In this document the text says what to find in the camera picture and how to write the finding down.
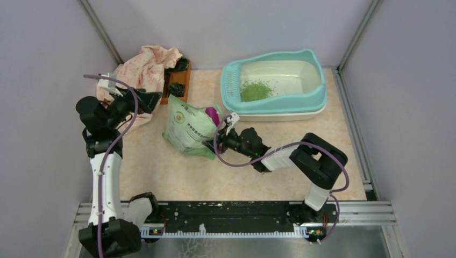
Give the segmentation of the purple plastic scoop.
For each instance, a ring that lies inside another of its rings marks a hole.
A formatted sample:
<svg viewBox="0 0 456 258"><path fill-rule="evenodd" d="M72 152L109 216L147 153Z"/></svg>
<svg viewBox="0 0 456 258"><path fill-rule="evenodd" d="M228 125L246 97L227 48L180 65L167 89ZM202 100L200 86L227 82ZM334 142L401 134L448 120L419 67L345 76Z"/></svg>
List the purple plastic scoop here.
<svg viewBox="0 0 456 258"><path fill-rule="evenodd" d="M214 125L216 127L220 124L219 113L218 113L218 111L216 110L215 107L212 107L212 106L211 107L207 107L205 109L205 113L212 120L212 122L214 123Z"/></svg>

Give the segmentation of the green litter bag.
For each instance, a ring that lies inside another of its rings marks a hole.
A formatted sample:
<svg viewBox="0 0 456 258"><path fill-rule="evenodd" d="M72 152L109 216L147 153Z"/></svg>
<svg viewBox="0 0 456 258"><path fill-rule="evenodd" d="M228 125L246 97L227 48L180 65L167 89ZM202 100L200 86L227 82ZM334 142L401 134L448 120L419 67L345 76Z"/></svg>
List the green litter bag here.
<svg viewBox="0 0 456 258"><path fill-rule="evenodd" d="M175 96L168 99L168 120L162 136L184 155L196 155L213 160L215 154L203 145L212 141L216 124L205 108L194 107Z"/></svg>

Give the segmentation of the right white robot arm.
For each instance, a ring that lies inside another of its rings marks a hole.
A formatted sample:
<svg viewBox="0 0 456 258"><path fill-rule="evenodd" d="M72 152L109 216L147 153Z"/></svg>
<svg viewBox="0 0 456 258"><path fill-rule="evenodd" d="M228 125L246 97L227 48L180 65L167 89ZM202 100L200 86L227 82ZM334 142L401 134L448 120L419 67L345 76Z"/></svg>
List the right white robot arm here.
<svg viewBox="0 0 456 258"><path fill-rule="evenodd" d="M252 127L237 133L226 126L213 139L205 141L204 145L216 156L228 149L242 154L250 159L247 165L260 173L299 169L311 182L303 201L303 215L308 221L317 221L322 217L323 206L330 195L346 190L350 184L345 168L348 162L346 154L313 133L307 133L298 142L273 149L263 143ZM334 185L341 174L345 178L345 185L337 190Z"/></svg>

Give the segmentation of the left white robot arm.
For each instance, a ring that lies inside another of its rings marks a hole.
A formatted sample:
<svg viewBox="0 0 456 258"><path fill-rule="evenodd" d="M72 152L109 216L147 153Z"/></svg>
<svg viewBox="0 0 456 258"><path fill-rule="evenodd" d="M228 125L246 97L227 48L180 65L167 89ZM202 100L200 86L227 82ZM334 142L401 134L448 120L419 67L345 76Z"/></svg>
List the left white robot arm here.
<svg viewBox="0 0 456 258"><path fill-rule="evenodd" d="M121 257L141 249L140 228L161 217L161 207L151 192L132 197L124 211L120 200L120 169L124 133L118 127L128 115L152 113L161 92L121 90L103 106L94 96L84 97L76 111L85 128L83 138L90 159L93 187L88 226L79 230L79 241L93 257Z"/></svg>

